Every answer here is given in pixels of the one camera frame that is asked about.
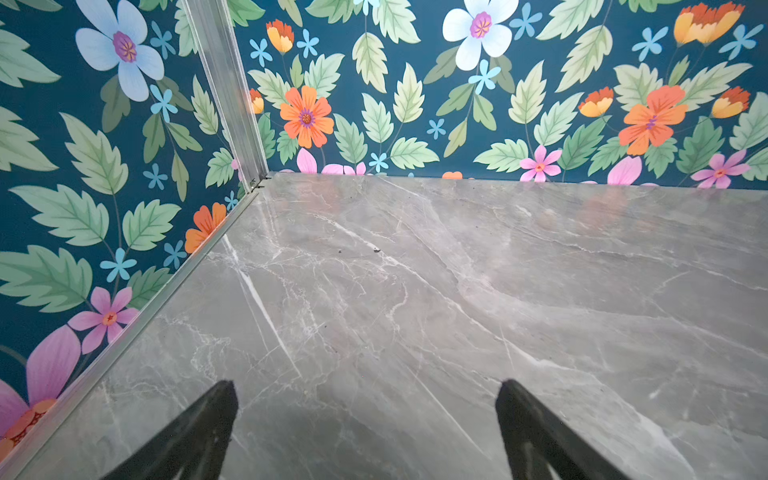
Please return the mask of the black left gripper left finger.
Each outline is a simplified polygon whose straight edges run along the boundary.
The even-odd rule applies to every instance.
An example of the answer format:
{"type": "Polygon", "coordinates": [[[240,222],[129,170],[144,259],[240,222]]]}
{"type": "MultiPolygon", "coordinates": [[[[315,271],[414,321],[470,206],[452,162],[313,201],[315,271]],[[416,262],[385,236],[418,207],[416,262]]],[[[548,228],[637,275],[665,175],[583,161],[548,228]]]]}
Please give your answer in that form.
{"type": "Polygon", "coordinates": [[[239,408],[234,382],[222,380],[193,402],[106,479],[217,479],[239,408]]]}

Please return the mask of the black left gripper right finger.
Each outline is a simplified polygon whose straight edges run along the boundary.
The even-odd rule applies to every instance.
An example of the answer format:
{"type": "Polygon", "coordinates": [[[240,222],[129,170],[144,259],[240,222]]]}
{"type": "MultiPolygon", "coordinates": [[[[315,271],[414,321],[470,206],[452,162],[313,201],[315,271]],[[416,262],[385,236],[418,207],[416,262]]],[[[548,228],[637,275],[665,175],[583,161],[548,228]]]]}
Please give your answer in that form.
{"type": "Polygon", "coordinates": [[[502,382],[495,410],[514,479],[625,479],[519,382],[502,382]]]}

